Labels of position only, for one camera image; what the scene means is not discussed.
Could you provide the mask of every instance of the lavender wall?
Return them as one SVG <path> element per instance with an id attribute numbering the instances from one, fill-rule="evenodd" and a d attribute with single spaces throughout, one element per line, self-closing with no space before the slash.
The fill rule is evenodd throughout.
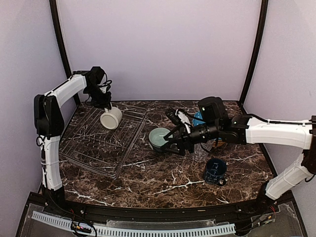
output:
<path id="1" fill-rule="evenodd" d="M 70 62 L 100 65 L 115 100 L 239 99 L 260 0 L 60 0 Z"/>
<path id="2" fill-rule="evenodd" d="M 1 1 L 0 16 L 0 237 L 12 237 L 41 181 L 33 98 L 66 76 L 47 0 Z M 72 101 L 64 106 L 66 120 L 73 110 Z"/>
<path id="3" fill-rule="evenodd" d="M 265 118 L 301 120 L 316 115 L 316 2 L 269 1 L 262 46 L 245 108 Z M 300 154 L 267 145 L 277 171 Z M 293 189 L 309 236 L 316 233 L 316 184 Z"/>

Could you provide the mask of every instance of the cable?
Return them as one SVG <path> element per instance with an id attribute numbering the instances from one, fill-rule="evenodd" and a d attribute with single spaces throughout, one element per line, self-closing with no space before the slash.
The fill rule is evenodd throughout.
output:
<path id="1" fill-rule="evenodd" d="M 66 211 L 65 209 L 61 208 L 61 207 L 53 200 L 53 198 L 52 198 L 51 195 L 50 195 L 49 190 L 47 191 L 47 193 L 48 193 L 48 195 L 49 195 L 51 201 L 55 204 L 55 206 L 57 206 L 60 210 L 66 212 L 66 213 L 68 213 L 68 214 L 71 214 L 72 216 L 76 216 L 77 218 L 83 220 L 88 226 L 90 226 L 90 227 L 94 230 L 95 237 L 98 237 L 98 235 L 97 235 L 97 230 L 95 229 L 95 227 L 93 226 L 93 224 L 91 224 L 91 222 L 89 222 L 89 221 L 85 220 L 84 218 L 82 218 L 81 216 L 75 214 L 74 211 L 73 211 L 73 212 L 70 212 L 70 211 Z"/>
<path id="2" fill-rule="evenodd" d="M 37 138 L 36 138 L 36 145 L 38 146 L 38 147 L 40 147 L 40 146 L 42 146 L 43 144 L 44 144 L 44 141 L 45 141 L 45 136 L 44 136 L 44 138 L 42 138 L 41 136 L 38 136 Z"/>
<path id="3" fill-rule="evenodd" d="M 255 114 L 247 114 L 249 116 L 253 116 L 255 117 L 256 119 L 262 121 L 262 122 L 267 122 L 267 123 L 273 123 L 273 124 L 292 124 L 292 125 L 310 125 L 310 124 L 316 124 L 314 122 L 306 122 L 306 123 L 302 123 L 302 122 L 284 122 L 284 121 L 268 121 L 267 119 L 264 119 L 258 115 L 255 115 Z"/>
<path id="4" fill-rule="evenodd" d="M 309 180 L 307 180 L 307 178 L 305 179 L 305 182 L 308 183 L 310 181 L 312 181 L 314 179 L 315 175 L 313 175 Z"/>
<path id="5" fill-rule="evenodd" d="M 86 104 L 90 98 L 91 98 L 91 96 L 90 96 L 90 94 L 89 94 L 88 99 L 86 99 L 86 100 L 84 101 L 84 103 Z"/>
<path id="6" fill-rule="evenodd" d="M 202 150 L 204 150 L 205 152 L 211 154 L 211 150 L 208 150 L 207 148 L 205 148 L 202 143 L 200 143 Z"/>
<path id="7" fill-rule="evenodd" d="M 260 227 L 262 225 L 266 225 L 266 224 L 270 223 L 271 221 L 273 221 L 273 219 L 272 219 L 272 216 L 270 215 L 270 216 L 266 217 L 263 221 L 259 221 L 255 226 L 248 228 L 248 229 L 245 229 L 245 230 L 240 230 L 240 232 L 248 232 L 248 231 L 253 230 L 253 229 Z"/>
<path id="8" fill-rule="evenodd" d="M 254 221 L 252 221 L 250 224 L 246 225 L 243 228 L 240 228 L 236 231 L 243 231 L 243 229 L 247 228 L 248 226 L 251 226 L 253 223 L 255 223 L 256 221 L 258 221 L 264 214 L 266 214 L 267 210 L 265 210 L 259 217 L 257 217 Z"/>
<path id="9" fill-rule="evenodd" d="M 108 75 L 106 72 L 104 72 L 104 74 L 105 74 L 105 82 L 102 85 L 99 85 L 99 87 L 107 86 L 107 91 L 108 91 L 111 88 L 112 80 L 108 80 Z"/>
<path id="10" fill-rule="evenodd" d="M 273 206 L 270 206 L 270 209 L 273 211 L 275 217 L 277 217 L 275 208 Z"/>

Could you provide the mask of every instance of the bowl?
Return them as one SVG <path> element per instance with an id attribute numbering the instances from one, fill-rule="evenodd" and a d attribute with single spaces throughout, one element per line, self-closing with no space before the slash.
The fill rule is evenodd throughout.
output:
<path id="1" fill-rule="evenodd" d="M 168 142 L 163 137 L 169 132 L 170 130 L 167 128 L 158 127 L 149 133 L 149 143 L 154 151 L 162 152 L 161 147 Z"/>

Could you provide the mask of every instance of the wire dish rack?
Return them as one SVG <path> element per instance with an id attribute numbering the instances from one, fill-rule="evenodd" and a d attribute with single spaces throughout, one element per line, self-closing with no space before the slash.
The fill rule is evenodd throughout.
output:
<path id="1" fill-rule="evenodd" d="M 122 111 L 122 120 L 115 130 L 100 122 L 104 110 L 83 104 L 84 116 L 70 124 L 70 133 L 60 143 L 59 154 L 82 168 L 117 179 L 126 158 L 142 131 L 147 110 L 131 105 L 112 103 Z"/>

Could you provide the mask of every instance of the brown marble countertop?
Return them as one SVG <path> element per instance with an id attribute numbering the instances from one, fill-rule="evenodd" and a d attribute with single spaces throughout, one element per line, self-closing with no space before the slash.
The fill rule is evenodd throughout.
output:
<path id="1" fill-rule="evenodd" d="M 256 198 L 260 186 L 273 177 L 258 145 L 226 144 L 214 150 L 211 157 L 227 163 L 227 183 L 223 187 L 203 181 L 206 161 L 193 161 L 192 155 L 181 157 L 159 154 L 150 149 L 149 132 L 156 127 L 172 129 L 164 115 L 168 107 L 198 111 L 195 101 L 139 101 L 125 104 L 148 109 L 144 129 L 116 180 L 76 166 L 60 156 L 60 170 L 67 200 L 98 205 L 134 208 L 183 208 L 234 203 Z M 224 102 L 230 117 L 240 114 L 236 102 Z M 71 127 L 87 113 L 81 104 Z"/>

